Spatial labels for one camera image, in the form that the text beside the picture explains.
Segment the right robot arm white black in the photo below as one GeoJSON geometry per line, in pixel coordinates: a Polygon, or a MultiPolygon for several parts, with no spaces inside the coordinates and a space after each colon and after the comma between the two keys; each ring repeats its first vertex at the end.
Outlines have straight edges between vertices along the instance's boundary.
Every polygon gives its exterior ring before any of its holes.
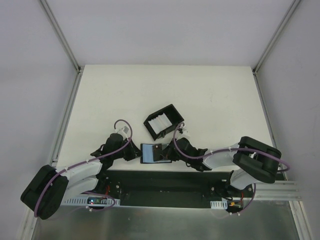
{"type": "Polygon", "coordinates": [[[185,137],[172,140],[161,154],[165,160],[184,161],[199,171],[212,171],[222,167],[237,166],[231,171],[225,184],[225,192],[237,197],[248,185],[273,184],[276,181],[281,152],[248,136],[230,147],[217,150],[195,148],[185,137]]]}

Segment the black leather card holder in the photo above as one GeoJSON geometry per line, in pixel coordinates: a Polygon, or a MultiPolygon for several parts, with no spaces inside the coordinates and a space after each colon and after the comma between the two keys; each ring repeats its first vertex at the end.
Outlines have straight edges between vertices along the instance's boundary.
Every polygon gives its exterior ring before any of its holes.
{"type": "Polygon", "coordinates": [[[140,145],[142,156],[141,164],[169,164],[171,160],[163,156],[163,150],[168,146],[167,143],[142,143],[140,145]]]}

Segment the black plastic card tray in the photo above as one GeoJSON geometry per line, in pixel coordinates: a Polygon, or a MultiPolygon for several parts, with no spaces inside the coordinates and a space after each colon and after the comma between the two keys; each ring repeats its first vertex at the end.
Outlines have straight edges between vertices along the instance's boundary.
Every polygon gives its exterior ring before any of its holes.
{"type": "Polygon", "coordinates": [[[151,135],[152,139],[164,138],[168,133],[184,121],[184,118],[173,104],[169,104],[160,110],[150,114],[143,125],[151,135]]]}

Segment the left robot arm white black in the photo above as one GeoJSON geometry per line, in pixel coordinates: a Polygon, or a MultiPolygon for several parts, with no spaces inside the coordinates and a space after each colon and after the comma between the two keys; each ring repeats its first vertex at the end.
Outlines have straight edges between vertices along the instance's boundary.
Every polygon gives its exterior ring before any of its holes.
{"type": "Polygon", "coordinates": [[[20,200],[42,220],[50,218],[61,203],[85,192],[108,195],[111,186],[107,170],[115,160],[131,161],[142,151],[130,138],[112,133],[89,160],[69,167],[44,165],[39,169],[20,196],[20,200]]]}

